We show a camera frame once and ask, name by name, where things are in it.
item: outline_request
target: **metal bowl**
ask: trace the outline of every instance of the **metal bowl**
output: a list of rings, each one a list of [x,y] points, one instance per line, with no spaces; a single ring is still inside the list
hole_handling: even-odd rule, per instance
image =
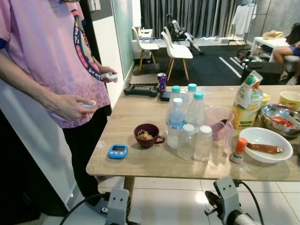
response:
[[[296,128],[285,127],[273,122],[271,119],[276,116],[281,116],[292,122]],[[260,118],[265,128],[275,131],[284,137],[296,138],[300,133],[300,110],[285,105],[265,105],[261,109]]]

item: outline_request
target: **black game controller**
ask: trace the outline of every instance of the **black game controller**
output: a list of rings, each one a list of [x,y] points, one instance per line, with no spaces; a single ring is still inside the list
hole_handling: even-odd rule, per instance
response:
[[[132,85],[126,87],[124,93],[125,95],[146,95],[156,97],[156,95],[158,95],[158,88]]]

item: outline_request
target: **white controller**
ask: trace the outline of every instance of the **white controller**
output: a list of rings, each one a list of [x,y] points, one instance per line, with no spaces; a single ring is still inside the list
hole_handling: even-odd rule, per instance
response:
[[[87,108],[87,109],[93,109],[96,107],[96,102],[93,101],[94,103],[92,105],[88,105],[88,104],[85,104],[85,103],[82,103],[80,102],[79,104],[81,104],[83,107]]]
[[[101,76],[105,76],[108,80],[112,82],[117,82],[118,81],[118,75],[113,74],[113,73],[106,73],[106,74],[101,74]]]

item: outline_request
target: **wooden chair leg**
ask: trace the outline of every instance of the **wooden chair leg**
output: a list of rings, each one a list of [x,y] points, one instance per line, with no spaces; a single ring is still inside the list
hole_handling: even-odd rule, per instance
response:
[[[187,77],[187,80],[188,80],[188,70],[187,70],[187,66],[186,66],[186,61],[184,59],[182,59],[182,61],[183,61],[184,71],[186,72],[186,77]]]
[[[144,50],[141,51],[139,71],[141,71],[141,68],[142,68],[143,51],[144,51]]]
[[[169,63],[168,63],[168,68],[167,68],[167,73],[169,72],[170,65],[171,65],[171,61],[172,61],[172,58],[170,57],[170,59],[169,59]]]
[[[154,55],[153,55],[153,51],[151,51],[151,56],[152,56],[152,59],[153,59],[153,62],[154,62],[154,67],[155,67],[155,69],[157,69],[157,64],[156,64],[156,61],[155,61],[155,58],[154,58]]]
[[[169,81],[169,79],[170,79],[170,75],[171,75],[171,72],[172,72],[172,68],[173,68],[174,61],[175,61],[175,59],[172,58],[171,67],[170,67],[170,70],[169,70],[169,74],[168,74],[168,79],[167,79],[167,81]]]

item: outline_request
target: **white bowl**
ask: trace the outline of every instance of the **white bowl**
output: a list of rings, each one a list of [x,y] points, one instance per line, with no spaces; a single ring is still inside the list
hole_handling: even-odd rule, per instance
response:
[[[254,151],[246,147],[245,151],[249,156],[263,163],[278,163],[289,159],[293,155],[291,144],[283,136],[274,131],[260,127],[249,127],[240,132],[240,137],[246,138],[251,144],[275,145],[283,149],[283,152],[281,153],[269,154]]]

